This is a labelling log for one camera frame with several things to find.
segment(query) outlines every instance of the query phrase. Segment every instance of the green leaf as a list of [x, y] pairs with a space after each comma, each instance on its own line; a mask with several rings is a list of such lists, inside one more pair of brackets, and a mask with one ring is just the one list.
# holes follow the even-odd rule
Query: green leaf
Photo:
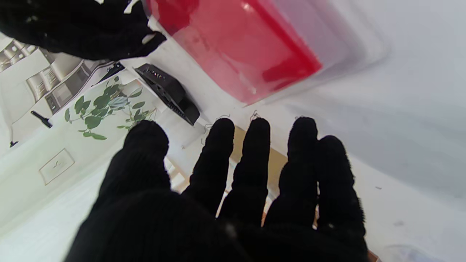
[[93, 129], [100, 125], [101, 120], [102, 119], [100, 117], [91, 116], [91, 117], [86, 117], [86, 119], [84, 120], [84, 123], [88, 126], [88, 129]]
[[138, 96], [140, 96], [142, 93], [143, 93], [143, 89], [141, 88], [141, 90], [140, 90], [140, 91], [138, 91], [136, 94], [132, 94], [131, 96], [129, 96], [129, 98], [135, 98], [135, 97], [138, 97]]
[[69, 108], [68, 108], [68, 109], [66, 109], [66, 111], [65, 111], [65, 121], [66, 121], [66, 122], [69, 122], [69, 118], [70, 118], [70, 115], [69, 115]]
[[110, 95], [103, 95], [94, 100], [94, 105], [97, 109], [102, 109], [110, 102]]
[[80, 97], [78, 101], [76, 101], [75, 103], [76, 114], [79, 114], [79, 112], [82, 109], [83, 104], [84, 104], [84, 96]]
[[94, 133], [91, 133], [92, 137], [96, 140], [106, 140], [107, 138], [104, 137], [103, 135], [99, 135], [99, 134], [94, 134]]
[[145, 102], [144, 102], [144, 101], [139, 102], [139, 103], [133, 105], [133, 109], [141, 108], [141, 107], [143, 107], [144, 105], [145, 105]]
[[103, 92], [103, 95], [104, 96], [111, 96], [113, 94], [115, 94], [119, 89], [119, 84], [115, 84], [115, 85], [112, 85], [110, 87], [107, 87], [104, 92]]
[[89, 106], [90, 106], [90, 100], [89, 100], [89, 101], [86, 101], [86, 102], [84, 102], [84, 103], [82, 104], [82, 108], [83, 108], [84, 110], [87, 110], [87, 108], [89, 108]]
[[108, 112], [109, 112], [109, 108], [108, 107], [104, 108], [104, 109], [100, 110], [99, 116], [104, 117]]

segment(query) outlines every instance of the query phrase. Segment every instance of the black fabric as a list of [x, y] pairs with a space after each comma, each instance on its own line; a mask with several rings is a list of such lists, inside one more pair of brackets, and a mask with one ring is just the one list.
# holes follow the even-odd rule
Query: black fabric
[[155, 122], [142, 121], [113, 158], [66, 261], [367, 261], [344, 146], [335, 137], [317, 140], [311, 118], [298, 119], [291, 130], [281, 194], [264, 227], [270, 125], [260, 118], [246, 133], [233, 189], [215, 219], [233, 136], [230, 120], [213, 125], [190, 185], [178, 195], [164, 169], [168, 138]]
[[[0, 31], [51, 52], [90, 60], [146, 56], [166, 38], [147, 27], [142, 3], [123, 14], [127, 0], [2, 0]], [[142, 39], [154, 34], [146, 44]]]

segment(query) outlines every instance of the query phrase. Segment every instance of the plastic container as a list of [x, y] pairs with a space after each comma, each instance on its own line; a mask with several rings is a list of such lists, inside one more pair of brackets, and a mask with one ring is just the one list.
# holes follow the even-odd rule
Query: plastic container
[[359, 70], [374, 46], [384, 53], [376, 33], [367, 37], [370, 23], [361, 26], [354, 10], [345, 19], [332, 1], [146, 0], [146, 8], [224, 91], [249, 105], [289, 95], [283, 90], [303, 80], [313, 79], [309, 88]]

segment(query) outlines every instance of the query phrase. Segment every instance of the black electronic device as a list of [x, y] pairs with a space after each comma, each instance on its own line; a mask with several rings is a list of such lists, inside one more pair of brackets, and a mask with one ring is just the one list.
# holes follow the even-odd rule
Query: black electronic device
[[41, 120], [42, 124], [44, 124], [46, 127], [48, 128], [52, 128], [52, 124], [49, 122], [49, 119], [48, 118], [45, 118], [43, 116], [41, 116], [39, 113], [37, 113], [36, 111], [32, 110], [31, 111], [31, 114], [33, 114], [33, 116], [37, 117], [38, 119]]
[[151, 64], [144, 64], [135, 70], [170, 109], [194, 125], [199, 118], [199, 110], [186, 96], [178, 80]]

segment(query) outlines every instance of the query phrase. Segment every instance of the red box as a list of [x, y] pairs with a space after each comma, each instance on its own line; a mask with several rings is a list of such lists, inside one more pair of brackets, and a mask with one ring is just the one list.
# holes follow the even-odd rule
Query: red box
[[147, 0], [164, 29], [228, 94], [252, 104], [322, 64], [269, 0]]

